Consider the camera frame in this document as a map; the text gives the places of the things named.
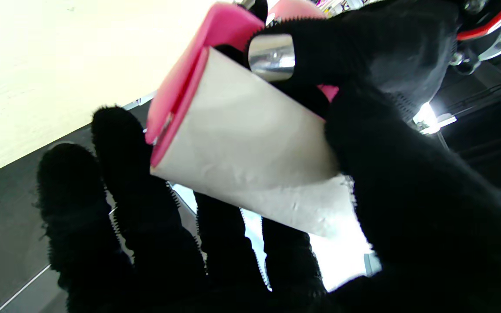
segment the dark gray surface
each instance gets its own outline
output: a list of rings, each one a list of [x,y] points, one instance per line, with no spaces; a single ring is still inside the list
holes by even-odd
[[[143,124],[148,106],[131,109]],[[72,141],[92,149],[89,126],[57,141]],[[0,306],[48,264],[47,238],[33,205],[38,161],[49,146],[0,169]]]

